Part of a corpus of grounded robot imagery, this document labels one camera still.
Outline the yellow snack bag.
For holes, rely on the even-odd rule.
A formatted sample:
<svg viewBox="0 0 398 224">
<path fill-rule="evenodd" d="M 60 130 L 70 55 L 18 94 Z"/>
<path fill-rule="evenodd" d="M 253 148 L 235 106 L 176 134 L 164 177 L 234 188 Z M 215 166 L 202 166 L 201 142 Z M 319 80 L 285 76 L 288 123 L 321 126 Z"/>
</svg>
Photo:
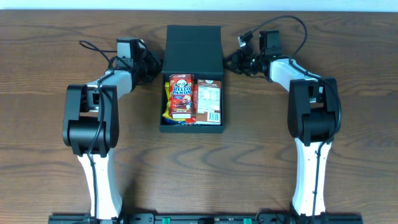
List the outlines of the yellow snack bag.
<svg viewBox="0 0 398 224">
<path fill-rule="evenodd" d="M 166 97 L 167 97 L 167 104 L 166 104 L 165 112 L 162 114 L 162 117 L 165 119 L 165 122 L 167 124 L 172 124 L 172 125 L 183 124 L 185 122 L 184 118 L 172 118 L 171 115 L 169 115 L 169 106 L 170 106 L 169 82 L 165 82 L 164 88 L 165 88 L 165 93 L 166 93 Z"/>
</svg>

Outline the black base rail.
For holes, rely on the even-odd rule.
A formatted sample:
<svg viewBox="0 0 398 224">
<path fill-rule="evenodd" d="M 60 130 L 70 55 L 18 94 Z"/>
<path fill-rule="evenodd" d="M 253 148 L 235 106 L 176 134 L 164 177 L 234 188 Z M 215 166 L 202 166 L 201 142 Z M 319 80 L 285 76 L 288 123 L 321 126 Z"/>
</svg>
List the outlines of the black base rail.
<svg viewBox="0 0 398 224">
<path fill-rule="evenodd" d="M 135 213 L 110 220 L 95 220 L 87 215 L 51 215 L 48 224 L 109 223 L 109 224 L 362 224 L 359 215 L 328 215 L 296 217 L 289 214 L 262 213 L 260 215 L 154 215 Z"/>
</svg>

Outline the brown white carton box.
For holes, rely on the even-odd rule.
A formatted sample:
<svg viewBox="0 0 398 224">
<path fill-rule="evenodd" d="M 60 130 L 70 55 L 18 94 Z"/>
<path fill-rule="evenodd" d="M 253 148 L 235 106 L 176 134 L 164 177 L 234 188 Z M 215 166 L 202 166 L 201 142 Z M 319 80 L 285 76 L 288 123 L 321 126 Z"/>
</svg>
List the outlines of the brown white carton box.
<svg viewBox="0 0 398 224">
<path fill-rule="evenodd" d="M 195 124 L 220 125 L 221 81 L 199 79 L 197 84 L 198 103 Z"/>
</svg>

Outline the red Hello Panda box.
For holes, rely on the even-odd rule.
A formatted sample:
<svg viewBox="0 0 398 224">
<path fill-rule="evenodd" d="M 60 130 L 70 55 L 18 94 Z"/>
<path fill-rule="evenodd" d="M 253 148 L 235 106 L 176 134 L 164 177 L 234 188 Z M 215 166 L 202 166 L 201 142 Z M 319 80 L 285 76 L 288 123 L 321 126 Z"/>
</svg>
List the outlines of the red Hello Panda box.
<svg viewBox="0 0 398 224">
<path fill-rule="evenodd" d="M 169 78 L 169 115 L 173 119 L 190 119 L 193 116 L 192 74 L 173 74 Z"/>
</svg>

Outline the red snack bag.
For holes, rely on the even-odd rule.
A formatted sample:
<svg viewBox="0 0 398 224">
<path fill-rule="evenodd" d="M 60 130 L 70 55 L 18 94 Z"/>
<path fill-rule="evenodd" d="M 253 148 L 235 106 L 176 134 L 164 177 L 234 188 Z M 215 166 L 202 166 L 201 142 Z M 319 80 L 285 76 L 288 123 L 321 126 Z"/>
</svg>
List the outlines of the red snack bag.
<svg viewBox="0 0 398 224">
<path fill-rule="evenodd" d="M 192 95 L 193 115 L 191 118 L 187 118 L 185 120 L 185 124 L 191 125 L 191 124 L 196 123 L 197 104 L 198 104 L 198 85 L 194 85 L 193 86 L 193 95 Z"/>
</svg>

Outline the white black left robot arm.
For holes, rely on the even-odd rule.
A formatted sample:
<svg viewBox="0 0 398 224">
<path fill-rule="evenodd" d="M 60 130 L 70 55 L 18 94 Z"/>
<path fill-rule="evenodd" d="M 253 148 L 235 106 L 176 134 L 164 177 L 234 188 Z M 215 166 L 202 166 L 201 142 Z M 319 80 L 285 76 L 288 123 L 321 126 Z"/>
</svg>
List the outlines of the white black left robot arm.
<svg viewBox="0 0 398 224">
<path fill-rule="evenodd" d="M 162 61 L 152 52 L 142 58 L 115 57 L 118 66 L 99 79 L 67 87 L 63 141 L 85 171 L 91 198 L 82 223 L 118 223 L 123 200 L 114 174 L 114 148 L 119 139 L 118 100 L 136 86 L 151 82 Z"/>
</svg>

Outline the dark green cardboard box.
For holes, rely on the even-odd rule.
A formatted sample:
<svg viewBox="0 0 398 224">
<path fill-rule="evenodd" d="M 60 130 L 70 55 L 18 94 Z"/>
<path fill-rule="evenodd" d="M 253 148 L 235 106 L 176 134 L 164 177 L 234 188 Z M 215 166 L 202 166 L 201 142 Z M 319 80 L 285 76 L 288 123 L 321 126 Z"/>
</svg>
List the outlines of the dark green cardboard box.
<svg viewBox="0 0 398 224">
<path fill-rule="evenodd" d="M 165 112 L 165 82 L 172 74 L 192 74 L 195 80 L 224 81 L 220 26 L 168 25 L 162 65 L 160 112 Z"/>
</svg>

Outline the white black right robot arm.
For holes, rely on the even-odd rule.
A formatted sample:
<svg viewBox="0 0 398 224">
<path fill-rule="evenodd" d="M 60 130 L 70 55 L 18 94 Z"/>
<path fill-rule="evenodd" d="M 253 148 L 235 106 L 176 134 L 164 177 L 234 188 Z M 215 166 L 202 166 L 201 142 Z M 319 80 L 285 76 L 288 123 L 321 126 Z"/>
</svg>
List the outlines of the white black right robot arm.
<svg viewBox="0 0 398 224">
<path fill-rule="evenodd" d="M 248 56 L 242 50 L 223 60 L 225 69 L 256 78 L 263 73 L 289 93 L 287 125 L 297 147 L 297 180 L 292 207 L 313 222 L 325 212 L 323 189 L 326 159 L 341 126 L 337 82 L 301 67 L 290 55 Z"/>
</svg>

